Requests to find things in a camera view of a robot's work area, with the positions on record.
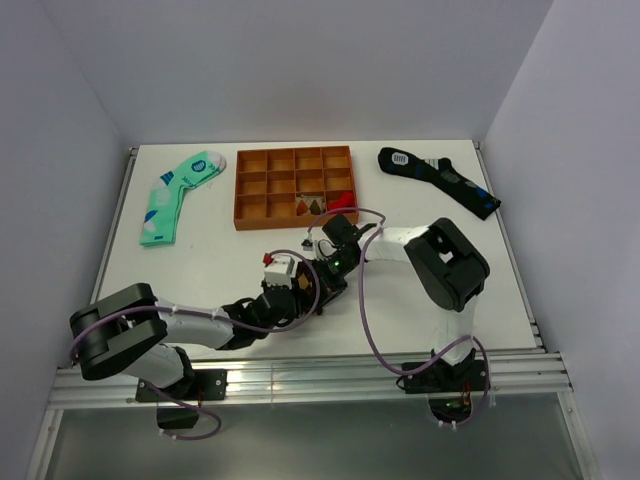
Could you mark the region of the brown argyle sock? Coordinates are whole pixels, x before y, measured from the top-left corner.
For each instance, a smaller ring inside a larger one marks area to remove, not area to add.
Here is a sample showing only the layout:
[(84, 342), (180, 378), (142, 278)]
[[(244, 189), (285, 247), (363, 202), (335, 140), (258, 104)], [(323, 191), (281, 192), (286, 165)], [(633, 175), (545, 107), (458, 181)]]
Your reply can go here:
[(301, 298), (308, 303), (313, 303), (316, 296), (315, 280), (311, 268), (304, 262), (297, 264), (295, 283)]

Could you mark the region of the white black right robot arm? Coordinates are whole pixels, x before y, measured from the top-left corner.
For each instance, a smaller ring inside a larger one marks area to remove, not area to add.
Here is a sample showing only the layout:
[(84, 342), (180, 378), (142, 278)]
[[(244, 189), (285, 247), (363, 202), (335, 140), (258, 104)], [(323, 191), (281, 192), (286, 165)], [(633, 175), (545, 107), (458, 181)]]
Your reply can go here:
[(325, 253), (311, 233), (302, 242), (303, 249), (314, 255), (312, 265), (321, 282), (318, 309), (338, 298), (348, 286), (346, 276), (360, 272), (367, 262), (410, 264), (428, 298), (444, 312), (432, 350), (437, 359), (434, 381), (446, 390), (457, 388), (475, 361), (475, 305), (490, 275), (481, 253), (448, 218), (428, 226), (397, 228), (382, 223), (359, 226), (337, 214), (322, 230), (332, 252)]

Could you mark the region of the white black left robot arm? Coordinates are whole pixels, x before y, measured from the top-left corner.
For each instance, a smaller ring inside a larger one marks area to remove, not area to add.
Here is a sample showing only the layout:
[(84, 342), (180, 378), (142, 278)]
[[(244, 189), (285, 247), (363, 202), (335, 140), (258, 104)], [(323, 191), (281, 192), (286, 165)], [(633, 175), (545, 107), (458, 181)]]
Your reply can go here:
[(136, 283), (71, 315), (70, 356), (87, 381), (125, 374), (183, 399), (195, 386), (183, 344), (244, 349), (295, 328), (321, 303), (316, 283), (303, 287), (295, 280), (290, 287), (263, 283), (262, 288), (256, 298), (197, 309), (163, 301), (149, 284)]

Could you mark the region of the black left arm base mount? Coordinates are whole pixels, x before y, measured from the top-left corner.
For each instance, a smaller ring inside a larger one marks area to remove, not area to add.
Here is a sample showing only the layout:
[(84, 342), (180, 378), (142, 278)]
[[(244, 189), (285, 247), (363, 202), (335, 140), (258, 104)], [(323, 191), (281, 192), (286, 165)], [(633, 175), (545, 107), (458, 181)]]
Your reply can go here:
[[(228, 372), (225, 369), (196, 369), (170, 387), (155, 387), (139, 380), (135, 402), (155, 404), (156, 423), (161, 432), (180, 440), (200, 440), (215, 435), (221, 429), (220, 417), (204, 407), (209, 401), (225, 398)], [(212, 420), (209, 433), (191, 434), (200, 420)]]

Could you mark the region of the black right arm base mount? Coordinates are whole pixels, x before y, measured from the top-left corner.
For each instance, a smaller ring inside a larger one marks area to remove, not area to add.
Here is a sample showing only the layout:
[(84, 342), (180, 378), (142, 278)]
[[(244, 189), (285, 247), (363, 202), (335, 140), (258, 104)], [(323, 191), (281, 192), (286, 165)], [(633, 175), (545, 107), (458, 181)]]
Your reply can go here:
[(472, 394), (488, 395), (489, 376), (483, 360), (475, 358), (476, 351), (459, 364), (449, 365), (438, 360), (432, 367), (416, 375), (403, 375), (396, 386), (405, 394), (448, 394), (448, 397), (428, 401), (432, 415), (445, 423), (459, 423), (473, 413)]

